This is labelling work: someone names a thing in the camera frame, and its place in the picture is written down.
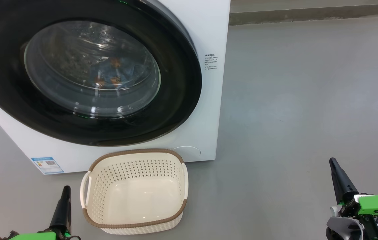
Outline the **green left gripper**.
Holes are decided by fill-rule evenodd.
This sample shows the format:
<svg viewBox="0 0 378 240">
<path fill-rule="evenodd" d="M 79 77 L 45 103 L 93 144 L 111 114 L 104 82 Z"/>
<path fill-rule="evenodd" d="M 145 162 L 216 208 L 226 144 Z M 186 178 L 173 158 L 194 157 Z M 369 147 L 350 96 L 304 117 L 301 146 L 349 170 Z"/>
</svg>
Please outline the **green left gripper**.
<svg viewBox="0 0 378 240">
<path fill-rule="evenodd" d="M 57 203 L 49 228 L 52 230 L 37 233 L 19 234 L 12 230 L 9 236 L 0 240 L 81 240 L 79 236 L 71 235 L 71 187 L 64 186 Z"/>
</svg>

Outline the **blue patterned shorts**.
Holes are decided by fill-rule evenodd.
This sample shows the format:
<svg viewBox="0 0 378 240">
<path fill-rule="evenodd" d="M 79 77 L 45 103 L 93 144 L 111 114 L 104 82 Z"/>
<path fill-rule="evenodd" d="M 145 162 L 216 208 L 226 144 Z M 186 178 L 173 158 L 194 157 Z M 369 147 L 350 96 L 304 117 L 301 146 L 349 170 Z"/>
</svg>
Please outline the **blue patterned shorts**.
<svg viewBox="0 0 378 240">
<path fill-rule="evenodd" d="M 127 57 L 110 57 L 89 68 L 92 86 L 101 89 L 125 89 L 134 86 L 146 70 Z"/>
</svg>

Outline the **round black glass washer door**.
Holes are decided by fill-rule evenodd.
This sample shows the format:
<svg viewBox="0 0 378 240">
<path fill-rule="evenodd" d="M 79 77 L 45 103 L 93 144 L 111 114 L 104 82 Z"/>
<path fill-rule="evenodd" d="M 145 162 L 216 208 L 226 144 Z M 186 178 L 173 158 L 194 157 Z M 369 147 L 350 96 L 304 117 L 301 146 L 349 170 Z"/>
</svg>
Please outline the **round black glass washer door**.
<svg viewBox="0 0 378 240">
<path fill-rule="evenodd" d="M 161 86 L 152 102 L 119 118 L 90 118 L 52 102 L 31 82 L 24 51 L 42 29 L 90 21 L 120 29 L 153 55 Z M 0 0 L 0 108 L 49 137 L 87 146 L 125 146 L 183 124 L 201 96 L 201 66 L 181 21 L 158 0 Z"/>
</svg>

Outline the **white Hisense washing machine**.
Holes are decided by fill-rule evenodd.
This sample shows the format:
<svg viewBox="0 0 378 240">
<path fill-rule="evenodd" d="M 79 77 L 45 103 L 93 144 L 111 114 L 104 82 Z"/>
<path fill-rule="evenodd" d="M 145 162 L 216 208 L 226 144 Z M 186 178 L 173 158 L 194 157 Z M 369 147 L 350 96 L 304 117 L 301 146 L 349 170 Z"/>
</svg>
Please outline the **white Hisense washing machine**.
<svg viewBox="0 0 378 240">
<path fill-rule="evenodd" d="M 85 172 L 95 159 L 112 152 L 133 149 L 172 150 L 178 146 L 194 146 L 201 151 L 199 157 L 184 157 L 187 162 L 216 158 L 231 0 L 158 1 L 181 21 L 195 45 L 201 66 L 202 85 L 201 96 L 193 113 L 173 131 L 153 140 L 125 146 L 87 146 L 39 133 L 0 108 L 1 128 L 33 165 L 31 158 L 52 157 L 64 173 Z M 219 56 L 217 69 L 204 70 L 206 54 Z"/>
</svg>

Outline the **blue energy label sticker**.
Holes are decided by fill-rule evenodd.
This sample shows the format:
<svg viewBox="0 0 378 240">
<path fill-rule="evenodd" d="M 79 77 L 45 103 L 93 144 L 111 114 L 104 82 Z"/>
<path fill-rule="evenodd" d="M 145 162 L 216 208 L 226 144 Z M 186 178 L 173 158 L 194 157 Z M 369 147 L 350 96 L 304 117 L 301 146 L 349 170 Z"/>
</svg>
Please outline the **blue energy label sticker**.
<svg viewBox="0 0 378 240">
<path fill-rule="evenodd" d="M 64 173 L 52 157 L 31 158 L 31 160 L 44 175 Z"/>
</svg>

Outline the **cream perforated laundry basket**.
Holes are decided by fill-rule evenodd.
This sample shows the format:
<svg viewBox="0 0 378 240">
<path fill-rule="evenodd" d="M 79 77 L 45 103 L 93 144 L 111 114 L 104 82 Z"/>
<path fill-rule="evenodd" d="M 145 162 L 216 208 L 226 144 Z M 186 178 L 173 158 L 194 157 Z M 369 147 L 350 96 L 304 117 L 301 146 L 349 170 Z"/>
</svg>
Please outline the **cream perforated laundry basket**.
<svg viewBox="0 0 378 240">
<path fill-rule="evenodd" d="M 178 153 L 134 149 L 94 161 L 82 178 L 80 203 L 87 222 L 109 234 L 149 234 L 178 225 L 188 191 Z"/>
</svg>

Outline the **round drain filter cover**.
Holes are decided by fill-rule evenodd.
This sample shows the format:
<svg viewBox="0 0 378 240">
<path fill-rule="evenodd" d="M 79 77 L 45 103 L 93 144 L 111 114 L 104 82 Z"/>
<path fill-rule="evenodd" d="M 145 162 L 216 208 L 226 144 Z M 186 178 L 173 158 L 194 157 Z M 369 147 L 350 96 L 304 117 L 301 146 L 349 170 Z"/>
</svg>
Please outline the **round drain filter cover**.
<svg viewBox="0 0 378 240">
<path fill-rule="evenodd" d="M 199 157 L 201 155 L 201 151 L 194 146 L 178 146 L 172 150 L 178 153 L 182 158 Z"/>
</svg>

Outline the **printed warning text label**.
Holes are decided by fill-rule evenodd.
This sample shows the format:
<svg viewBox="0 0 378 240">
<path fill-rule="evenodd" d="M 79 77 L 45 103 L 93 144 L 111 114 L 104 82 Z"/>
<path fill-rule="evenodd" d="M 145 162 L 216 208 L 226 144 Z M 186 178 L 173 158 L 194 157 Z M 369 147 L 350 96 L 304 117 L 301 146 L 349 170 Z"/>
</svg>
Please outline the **printed warning text label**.
<svg viewBox="0 0 378 240">
<path fill-rule="evenodd" d="M 216 54 L 206 54 L 204 56 L 204 70 L 215 70 L 219 66 L 219 56 Z"/>
</svg>

